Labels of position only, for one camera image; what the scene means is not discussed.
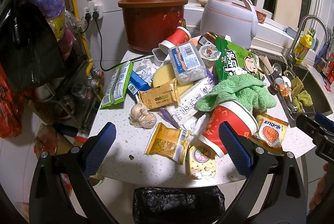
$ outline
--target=kitchen counter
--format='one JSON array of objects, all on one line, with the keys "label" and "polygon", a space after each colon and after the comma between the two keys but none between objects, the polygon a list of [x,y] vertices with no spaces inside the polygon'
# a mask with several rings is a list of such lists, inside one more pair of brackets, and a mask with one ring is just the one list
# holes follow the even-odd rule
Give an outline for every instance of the kitchen counter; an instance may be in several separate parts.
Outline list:
[{"label": "kitchen counter", "polygon": [[[141,54],[128,50],[122,61],[136,58]],[[311,74],[317,80],[327,97],[331,108],[334,106],[334,93],[329,93],[324,85],[321,75],[314,68]],[[275,96],[277,105],[268,110],[268,114],[287,121],[283,108]],[[216,176],[205,180],[192,180],[187,175],[187,165],[179,165],[167,157],[160,155],[145,155],[145,149],[153,129],[136,128],[130,124],[129,113],[135,101],[126,94],[123,104],[115,109],[99,110],[93,123],[90,136],[97,135],[104,125],[110,121],[116,126],[116,140],[101,164],[101,175],[118,181],[128,182],[141,186],[162,187],[204,187],[226,184],[245,179],[238,174],[229,155],[216,160]],[[158,122],[173,128],[165,121],[159,112],[154,112]],[[288,127],[282,147],[284,151],[292,152],[296,158],[302,156],[315,145],[312,139],[297,128]]]}]

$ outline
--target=green package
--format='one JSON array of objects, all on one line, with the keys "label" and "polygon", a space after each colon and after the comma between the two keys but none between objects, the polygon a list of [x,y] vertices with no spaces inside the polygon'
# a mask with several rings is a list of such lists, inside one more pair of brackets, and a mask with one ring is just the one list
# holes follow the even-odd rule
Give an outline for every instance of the green package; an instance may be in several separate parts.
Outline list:
[{"label": "green package", "polygon": [[234,74],[251,74],[261,79],[255,54],[219,37],[216,37],[216,47],[221,52],[220,58],[216,62],[219,81],[226,80]]},{"label": "green package", "polygon": [[130,61],[117,66],[102,99],[101,109],[124,101],[133,64]]}]

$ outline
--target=black plastic bag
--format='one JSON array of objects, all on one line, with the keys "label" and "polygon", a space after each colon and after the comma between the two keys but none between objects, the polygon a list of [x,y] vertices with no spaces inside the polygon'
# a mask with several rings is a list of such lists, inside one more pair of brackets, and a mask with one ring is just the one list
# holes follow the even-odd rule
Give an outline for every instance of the black plastic bag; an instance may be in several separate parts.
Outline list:
[{"label": "black plastic bag", "polygon": [[65,75],[57,39],[41,11],[27,0],[13,0],[0,31],[0,63],[16,92]]},{"label": "black plastic bag", "polygon": [[199,188],[141,187],[134,191],[136,224],[210,224],[225,212],[217,186]]}]

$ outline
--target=human hand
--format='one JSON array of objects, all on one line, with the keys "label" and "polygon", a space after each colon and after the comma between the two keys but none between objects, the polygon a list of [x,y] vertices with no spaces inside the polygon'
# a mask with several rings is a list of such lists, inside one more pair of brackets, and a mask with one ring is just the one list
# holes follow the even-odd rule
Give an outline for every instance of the human hand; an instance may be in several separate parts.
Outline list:
[{"label": "human hand", "polygon": [[[324,164],[323,170],[327,172],[328,169],[328,163]],[[326,180],[325,180],[326,173],[320,178],[318,181],[317,188],[315,189],[314,195],[310,201],[309,208],[310,210],[313,210],[317,205],[320,204],[321,199],[322,199],[322,192],[325,190],[326,186]]]}]

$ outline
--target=red paper cup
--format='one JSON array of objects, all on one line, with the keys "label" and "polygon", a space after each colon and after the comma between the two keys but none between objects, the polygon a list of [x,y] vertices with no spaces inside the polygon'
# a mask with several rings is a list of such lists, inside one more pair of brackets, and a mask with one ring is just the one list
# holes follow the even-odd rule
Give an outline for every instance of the red paper cup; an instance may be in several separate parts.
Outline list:
[{"label": "red paper cup", "polygon": [[189,41],[190,33],[186,28],[178,26],[175,32],[166,38],[164,41],[159,43],[159,48],[166,54],[168,54],[168,49],[174,46],[180,45]]},{"label": "red paper cup", "polygon": [[218,105],[199,139],[210,146],[219,157],[227,151],[219,139],[219,125],[227,121],[238,135],[249,138],[258,131],[258,123],[253,115],[237,101],[227,101]]}]

